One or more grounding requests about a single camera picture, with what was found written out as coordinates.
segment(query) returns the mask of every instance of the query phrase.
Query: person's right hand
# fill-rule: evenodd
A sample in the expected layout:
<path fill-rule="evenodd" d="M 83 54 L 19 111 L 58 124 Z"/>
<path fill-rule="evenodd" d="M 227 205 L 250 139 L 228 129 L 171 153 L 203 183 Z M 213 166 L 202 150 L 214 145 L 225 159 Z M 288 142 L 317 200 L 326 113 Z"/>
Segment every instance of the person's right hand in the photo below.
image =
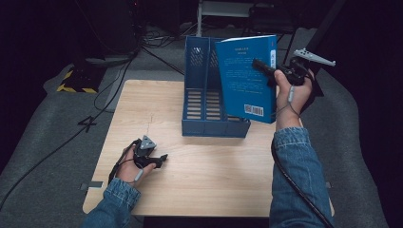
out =
<path fill-rule="evenodd" d="M 299 114 L 305 103 L 308 101 L 312 92 L 312 82 L 305 78 L 303 85 L 294 87 L 294 96 L 292 102 L 288 103 L 288 96 L 291 85 L 281 70 L 275 71 L 276 82 L 279 87 L 277 97 L 277 119 L 276 130 L 285 127 L 300 126 Z"/>

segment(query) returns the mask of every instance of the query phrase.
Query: jacket sleeve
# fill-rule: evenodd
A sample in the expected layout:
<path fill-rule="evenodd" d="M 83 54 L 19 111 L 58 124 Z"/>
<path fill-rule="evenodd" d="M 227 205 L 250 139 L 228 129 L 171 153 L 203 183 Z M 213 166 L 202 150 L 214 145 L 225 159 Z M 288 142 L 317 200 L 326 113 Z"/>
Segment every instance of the jacket sleeve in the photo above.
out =
<path fill-rule="evenodd" d="M 307 129 L 289 127 L 274 136 L 274 147 L 284 170 L 332 224 L 329 194 L 322 166 L 309 141 Z M 291 187 L 275 164 L 270 227 L 324 227 L 323 222 Z"/>
<path fill-rule="evenodd" d="M 86 216 L 81 227 L 126 227 L 141 193 L 126 182 L 113 179 L 104 198 Z"/>

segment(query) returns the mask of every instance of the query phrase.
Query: sleeve cuff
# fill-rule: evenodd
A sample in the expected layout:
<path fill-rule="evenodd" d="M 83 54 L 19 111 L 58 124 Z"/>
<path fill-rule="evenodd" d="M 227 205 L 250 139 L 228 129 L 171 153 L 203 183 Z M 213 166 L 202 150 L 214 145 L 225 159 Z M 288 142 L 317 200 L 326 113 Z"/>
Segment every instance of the sleeve cuff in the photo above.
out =
<path fill-rule="evenodd" d="M 126 206 L 130 211 L 140 199 L 141 193 L 132 188 L 128 183 L 113 179 L 107 189 L 104 191 L 104 198 L 113 200 L 118 206 Z"/>
<path fill-rule="evenodd" d="M 287 144 L 308 143 L 308 130 L 304 127 L 287 127 L 275 132 L 274 136 L 275 147 L 284 146 Z"/>

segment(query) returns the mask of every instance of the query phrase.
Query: book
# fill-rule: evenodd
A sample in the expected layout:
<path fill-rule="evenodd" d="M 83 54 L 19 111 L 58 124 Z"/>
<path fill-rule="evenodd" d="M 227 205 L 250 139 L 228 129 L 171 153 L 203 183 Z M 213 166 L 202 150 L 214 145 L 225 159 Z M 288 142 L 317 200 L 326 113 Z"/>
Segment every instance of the book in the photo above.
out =
<path fill-rule="evenodd" d="M 276 68 L 276 35 L 230 38 L 216 42 L 222 97 L 227 114 L 263 123 L 276 116 L 276 87 L 254 69 L 254 59 Z"/>

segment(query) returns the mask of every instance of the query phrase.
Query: person's left hand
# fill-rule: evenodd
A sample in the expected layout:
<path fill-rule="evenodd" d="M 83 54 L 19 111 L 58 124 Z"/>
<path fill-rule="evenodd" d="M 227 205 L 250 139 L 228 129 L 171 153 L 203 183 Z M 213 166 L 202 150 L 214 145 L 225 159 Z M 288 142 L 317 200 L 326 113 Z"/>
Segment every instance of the person's left hand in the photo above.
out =
<path fill-rule="evenodd" d="M 116 173 L 116 177 L 124 182 L 127 182 L 132 187 L 138 187 L 140 182 L 155 168 L 157 164 L 151 163 L 146 166 L 143 169 L 142 176 L 137 181 L 134 181 L 137 175 L 141 172 L 141 169 L 139 169 L 133 161 L 134 147 L 135 146 L 132 146 L 122 159 L 121 165 L 119 165 L 118 172 Z"/>

